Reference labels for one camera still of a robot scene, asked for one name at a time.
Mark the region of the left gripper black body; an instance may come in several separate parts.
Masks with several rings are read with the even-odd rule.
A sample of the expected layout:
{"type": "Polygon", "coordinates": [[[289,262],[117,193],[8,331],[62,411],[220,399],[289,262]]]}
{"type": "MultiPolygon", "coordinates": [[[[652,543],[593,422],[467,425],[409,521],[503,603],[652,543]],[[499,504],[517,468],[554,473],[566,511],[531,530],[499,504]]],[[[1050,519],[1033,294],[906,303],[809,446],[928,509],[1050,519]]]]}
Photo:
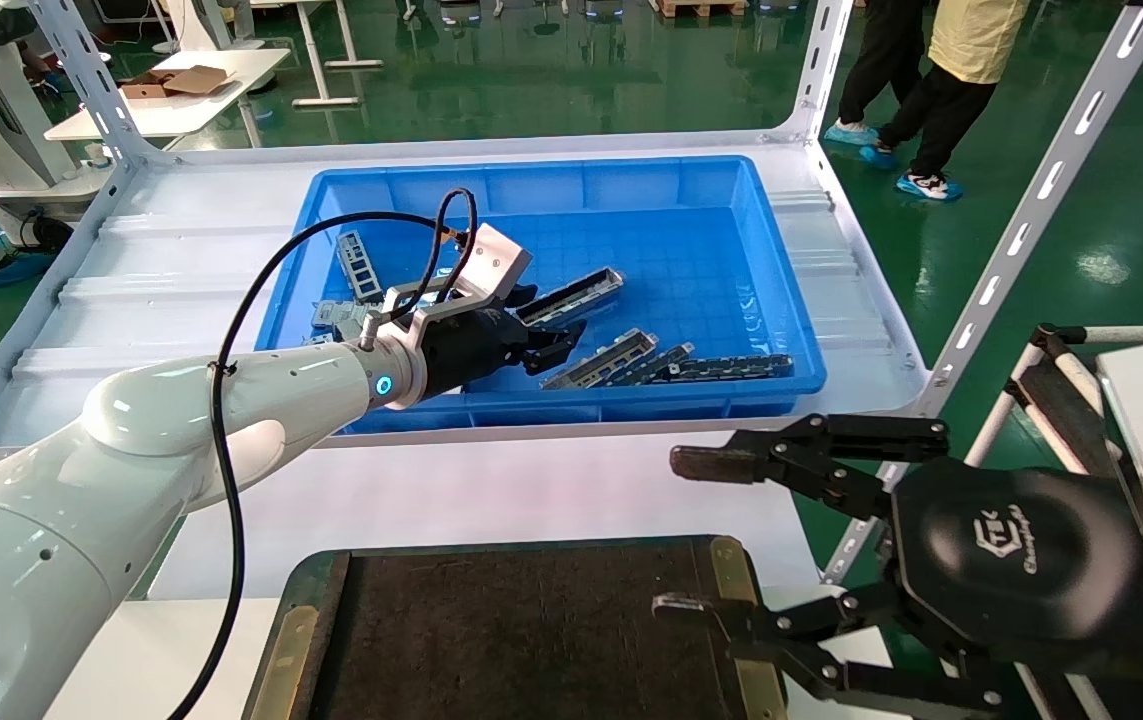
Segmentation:
{"type": "Polygon", "coordinates": [[[429,400],[489,377],[503,366],[520,363],[530,343],[530,329],[515,315],[479,309],[448,315],[426,325],[421,337],[426,383],[421,400],[429,400]]]}

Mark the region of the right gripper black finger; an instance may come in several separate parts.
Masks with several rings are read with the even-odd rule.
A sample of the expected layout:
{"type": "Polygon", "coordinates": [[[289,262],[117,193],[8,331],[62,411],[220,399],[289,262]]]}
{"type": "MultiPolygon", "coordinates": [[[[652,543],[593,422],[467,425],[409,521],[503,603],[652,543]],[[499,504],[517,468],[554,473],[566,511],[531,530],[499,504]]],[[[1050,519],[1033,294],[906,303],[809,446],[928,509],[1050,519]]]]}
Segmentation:
{"type": "Polygon", "coordinates": [[[777,430],[735,430],[719,447],[676,446],[670,467],[696,482],[778,483],[868,521],[890,515],[890,491],[847,461],[919,464],[949,450],[949,429],[940,419],[812,414],[777,430]]]}
{"type": "Polygon", "coordinates": [[[886,623],[928,626],[894,584],[856,587],[836,597],[769,610],[749,600],[663,593],[652,601],[655,619],[716,630],[732,659],[766,662],[815,701],[906,717],[1001,717],[1004,698],[969,675],[922,675],[836,659],[822,643],[886,623]]]}

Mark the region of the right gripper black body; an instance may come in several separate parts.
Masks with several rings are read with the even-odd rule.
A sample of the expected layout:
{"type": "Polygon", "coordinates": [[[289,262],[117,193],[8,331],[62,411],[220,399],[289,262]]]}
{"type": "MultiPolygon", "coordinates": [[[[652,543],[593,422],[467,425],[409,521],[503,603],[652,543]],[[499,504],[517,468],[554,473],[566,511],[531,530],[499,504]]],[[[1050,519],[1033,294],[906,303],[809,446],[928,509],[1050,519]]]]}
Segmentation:
{"type": "Polygon", "coordinates": [[[1143,536],[1105,480],[935,459],[888,499],[895,624],[938,656],[1143,675],[1143,536]]]}

